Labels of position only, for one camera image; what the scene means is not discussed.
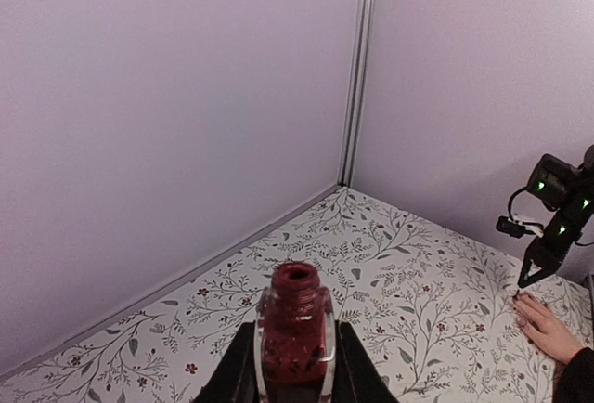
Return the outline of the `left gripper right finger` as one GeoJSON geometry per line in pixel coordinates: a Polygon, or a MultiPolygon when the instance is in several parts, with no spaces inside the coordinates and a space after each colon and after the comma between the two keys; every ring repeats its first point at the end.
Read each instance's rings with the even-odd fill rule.
{"type": "Polygon", "coordinates": [[[337,356],[332,385],[333,403],[397,403],[352,325],[335,323],[337,356]]]}

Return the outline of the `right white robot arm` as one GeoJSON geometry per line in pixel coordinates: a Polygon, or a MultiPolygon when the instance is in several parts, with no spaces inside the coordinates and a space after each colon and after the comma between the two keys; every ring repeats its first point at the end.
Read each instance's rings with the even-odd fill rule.
{"type": "Polygon", "coordinates": [[[526,248],[518,286],[523,289],[555,274],[593,216],[593,148],[578,167],[551,154],[542,156],[526,191],[554,213],[526,248]]]}

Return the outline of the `person's bare hand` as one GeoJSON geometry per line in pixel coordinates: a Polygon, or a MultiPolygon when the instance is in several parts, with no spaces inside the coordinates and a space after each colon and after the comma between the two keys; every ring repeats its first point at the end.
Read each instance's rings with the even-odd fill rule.
{"type": "Polygon", "coordinates": [[[544,354],[567,366],[584,349],[567,326],[532,294],[517,293],[512,301],[521,332],[544,354]]]}

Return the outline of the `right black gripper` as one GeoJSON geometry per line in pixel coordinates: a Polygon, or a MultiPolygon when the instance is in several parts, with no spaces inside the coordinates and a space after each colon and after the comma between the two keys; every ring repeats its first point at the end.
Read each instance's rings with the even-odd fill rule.
{"type": "Polygon", "coordinates": [[[566,244],[555,246],[543,238],[534,238],[526,249],[518,286],[526,288],[555,274],[568,251],[566,244]]]}

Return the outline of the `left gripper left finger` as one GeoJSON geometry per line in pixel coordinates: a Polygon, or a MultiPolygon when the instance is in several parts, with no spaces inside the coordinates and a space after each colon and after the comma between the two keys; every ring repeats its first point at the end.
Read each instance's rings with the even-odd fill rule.
{"type": "Polygon", "coordinates": [[[254,323],[242,323],[213,375],[194,403],[258,402],[254,367],[254,323]]]}

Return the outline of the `black sleeved forearm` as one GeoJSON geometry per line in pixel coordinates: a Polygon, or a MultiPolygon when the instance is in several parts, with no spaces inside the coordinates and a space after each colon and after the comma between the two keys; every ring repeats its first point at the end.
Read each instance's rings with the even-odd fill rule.
{"type": "Polygon", "coordinates": [[[552,401],[555,403],[593,403],[593,350],[580,350],[565,367],[552,401]]]}

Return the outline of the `red nail polish bottle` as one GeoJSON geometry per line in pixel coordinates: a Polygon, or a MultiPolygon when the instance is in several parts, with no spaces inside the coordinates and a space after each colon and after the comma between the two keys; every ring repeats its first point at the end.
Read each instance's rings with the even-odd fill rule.
{"type": "Polygon", "coordinates": [[[329,289],[304,262],[276,267],[257,306],[254,367],[261,402],[330,402],[337,335],[329,289]]]}

